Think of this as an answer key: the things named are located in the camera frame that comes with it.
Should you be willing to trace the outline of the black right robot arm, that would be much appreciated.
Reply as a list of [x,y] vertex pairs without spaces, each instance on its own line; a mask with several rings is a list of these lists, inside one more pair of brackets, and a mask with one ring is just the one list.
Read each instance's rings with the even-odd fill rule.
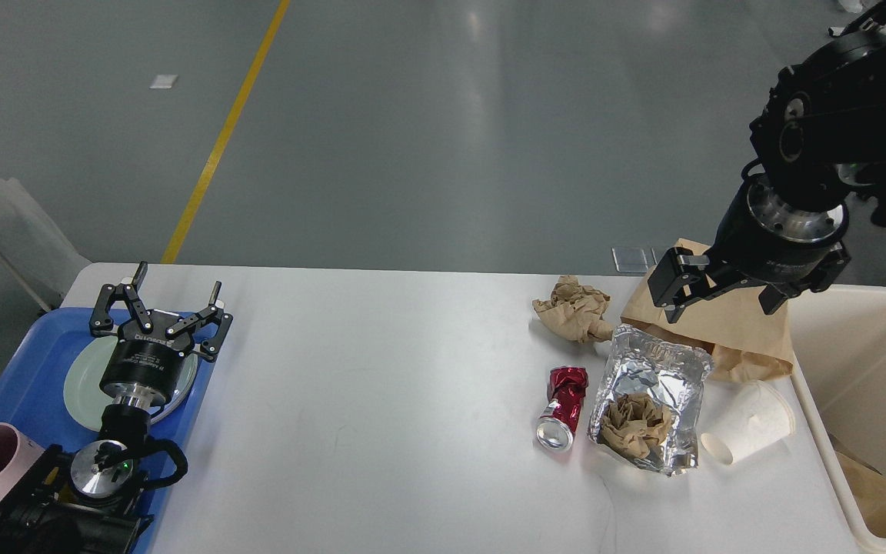
[[877,199],[886,227],[886,35],[879,2],[798,65],[784,67],[750,123],[755,159],[702,255],[671,248],[651,270],[651,301],[676,323],[688,306],[761,289],[763,312],[827,290],[850,262],[844,200]]

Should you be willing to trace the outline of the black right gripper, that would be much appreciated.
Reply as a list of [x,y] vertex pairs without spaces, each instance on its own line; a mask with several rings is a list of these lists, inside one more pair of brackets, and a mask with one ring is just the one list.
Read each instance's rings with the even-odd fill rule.
[[688,306],[736,289],[756,287],[765,315],[774,315],[802,292],[829,288],[851,262],[841,241],[848,230],[848,208],[826,212],[792,207],[765,175],[750,175],[736,192],[704,255],[668,249],[651,270],[647,284],[654,306],[675,324]]

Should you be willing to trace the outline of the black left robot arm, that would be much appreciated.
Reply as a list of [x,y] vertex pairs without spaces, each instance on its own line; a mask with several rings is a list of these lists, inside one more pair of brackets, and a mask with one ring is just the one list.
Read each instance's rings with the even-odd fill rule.
[[[91,309],[57,309],[29,331],[0,383],[0,422],[45,452],[0,500],[0,553],[143,552],[168,488],[188,471],[183,445],[233,323],[212,287],[196,312],[148,308],[147,273],[103,285]],[[105,397],[98,431],[56,403],[92,343],[112,340],[87,383]]]

